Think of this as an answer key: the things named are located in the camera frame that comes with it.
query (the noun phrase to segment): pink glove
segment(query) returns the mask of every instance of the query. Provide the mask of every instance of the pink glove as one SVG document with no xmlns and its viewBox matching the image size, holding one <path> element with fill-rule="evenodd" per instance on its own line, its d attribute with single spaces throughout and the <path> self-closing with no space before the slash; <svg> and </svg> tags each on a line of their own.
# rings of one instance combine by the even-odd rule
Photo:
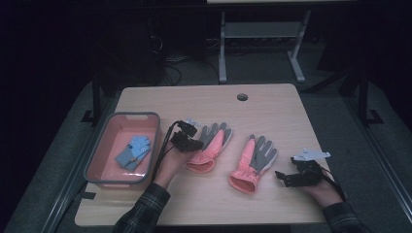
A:
<svg viewBox="0 0 412 233">
<path fill-rule="evenodd" d="M 237 169 L 229 175 L 230 185 L 241 192 L 254 193 L 260 177 L 272 166 L 277 154 L 271 141 L 265 142 L 265 138 L 261 136 L 256 143 L 255 135 L 252 134 L 242 151 Z"/>
<path fill-rule="evenodd" d="M 218 129 L 218 125 L 214 123 L 210 130 L 207 126 L 203 126 L 199 141 L 203 142 L 203 148 L 197 152 L 186 166 L 189 170 L 195 173 L 207 173 L 215 166 L 215 157 L 227 146 L 233 131 L 227 128 L 224 122 Z"/>
</svg>

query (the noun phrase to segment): wooden tabletop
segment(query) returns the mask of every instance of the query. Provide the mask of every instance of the wooden tabletop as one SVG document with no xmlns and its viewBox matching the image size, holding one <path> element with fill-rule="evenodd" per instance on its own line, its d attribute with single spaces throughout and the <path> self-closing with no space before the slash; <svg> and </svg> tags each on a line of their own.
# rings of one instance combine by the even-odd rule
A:
<svg viewBox="0 0 412 233">
<path fill-rule="evenodd" d="M 239 101 L 238 94 L 246 94 L 248 100 Z M 290 158 L 303 149 L 321 149 L 293 85 L 133 87 L 122 92 L 116 111 L 158 113 L 162 137 L 173 122 L 187 117 L 205 125 L 225 121 L 233 129 L 230 143 L 216 158 L 210 173 L 195 174 L 183 168 L 176 175 L 169 185 L 171 198 L 158 220 L 159 225 L 325 221 L 320 207 L 309 196 L 285 187 L 274 175 L 275 170 L 296 174 Z M 279 152 L 252 195 L 241 193 L 228 183 L 228 174 L 237 167 L 250 134 L 272 140 Z M 324 159 L 318 162 L 327 168 Z M 86 191 L 96 195 L 93 200 L 82 200 L 76 223 L 114 225 L 133 207 L 143 188 L 106 190 L 89 183 Z"/>
</svg>

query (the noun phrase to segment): glove cuff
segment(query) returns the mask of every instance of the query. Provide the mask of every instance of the glove cuff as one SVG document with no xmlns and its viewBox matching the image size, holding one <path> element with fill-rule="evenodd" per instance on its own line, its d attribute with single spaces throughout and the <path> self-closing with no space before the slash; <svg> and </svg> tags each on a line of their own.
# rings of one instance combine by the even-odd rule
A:
<svg viewBox="0 0 412 233">
<path fill-rule="evenodd" d="M 253 194 L 258 188 L 260 175 L 254 169 L 235 170 L 229 175 L 229 183 L 237 190 Z"/>
<path fill-rule="evenodd" d="M 195 173 L 207 173 L 215 166 L 214 157 L 215 154 L 207 150 L 198 152 L 189 159 L 186 167 Z"/>
</svg>

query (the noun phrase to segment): dark wall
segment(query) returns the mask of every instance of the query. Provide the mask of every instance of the dark wall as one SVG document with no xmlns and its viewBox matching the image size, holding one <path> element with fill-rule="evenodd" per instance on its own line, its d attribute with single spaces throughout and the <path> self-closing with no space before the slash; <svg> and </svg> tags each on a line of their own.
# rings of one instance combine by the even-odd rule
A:
<svg viewBox="0 0 412 233">
<path fill-rule="evenodd" d="M 2 231 L 90 74 L 68 5 L 2 1 L 0 9 Z"/>
<path fill-rule="evenodd" d="M 405 0 L 348 8 L 336 21 L 319 68 L 339 72 L 361 67 L 412 130 L 411 11 L 412 4 Z"/>
</svg>

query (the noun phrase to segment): hole in table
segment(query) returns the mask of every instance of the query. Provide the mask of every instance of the hole in table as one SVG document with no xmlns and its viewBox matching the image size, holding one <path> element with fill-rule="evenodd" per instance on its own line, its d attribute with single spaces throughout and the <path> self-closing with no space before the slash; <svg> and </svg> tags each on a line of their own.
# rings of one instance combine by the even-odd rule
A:
<svg viewBox="0 0 412 233">
<path fill-rule="evenodd" d="M 240 101 L 247 101 L 248 98 L 249 98 L 248 95 L 245 94 L 245 93 L 240 93 L 240 94 L 237 95 L 237 99 L 240 100 Z"/>
</svg>

